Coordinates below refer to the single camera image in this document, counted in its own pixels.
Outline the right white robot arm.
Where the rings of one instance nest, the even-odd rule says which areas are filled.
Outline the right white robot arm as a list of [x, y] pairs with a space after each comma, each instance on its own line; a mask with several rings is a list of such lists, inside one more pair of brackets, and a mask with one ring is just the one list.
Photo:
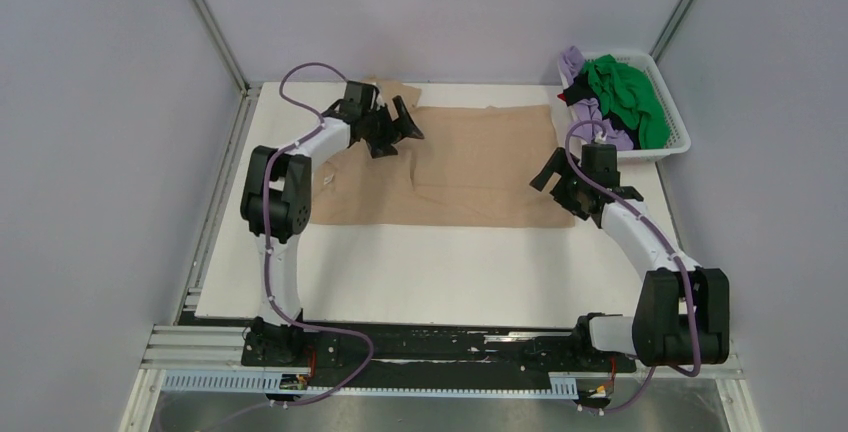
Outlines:
[[578, 321], [583, 334], [571, 355], [596, 369], [611, 353], [688, 375], [730, 355], [730, 283], [719, 268], [706, 268], [680, 250], [651, 217], [642, 194], [620, 182], [617, 151], [585, 144], [580, 156], [557, 148], [531, 180], [550, 190], [555, 203], [592, 221], [624, 252], [642, 285], [630, 316], [592, 313]]

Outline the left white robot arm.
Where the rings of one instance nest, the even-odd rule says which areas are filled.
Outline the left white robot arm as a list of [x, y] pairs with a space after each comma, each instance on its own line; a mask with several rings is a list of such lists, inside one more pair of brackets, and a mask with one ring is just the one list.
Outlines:
[[356, 144], [379, 159], [397, 154], [401, 140], [423, 137], [402, 96], [349, 81], [311, 131], [285, 145], [253, 149], [239, 211], [256, 239], [262, 296], [245, 337], [243, 365], [290, 366], [305, 355], [313, 328], [302, 319], [297, 265], [299, 239], [311, 218], [314, 168]]

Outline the beige t shirt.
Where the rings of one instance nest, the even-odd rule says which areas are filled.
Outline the beige t shirt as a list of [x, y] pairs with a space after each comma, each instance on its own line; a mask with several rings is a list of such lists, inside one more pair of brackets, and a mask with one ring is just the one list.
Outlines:
[[530, 185], [559, 143], [546, 104], [431, 107], [419, 88], [379, 80], [403, 98], [422, 140], [374, 158], [358, 142], [313, 174], [311, 221], [320, 225], [571, 228], [574, 216]]

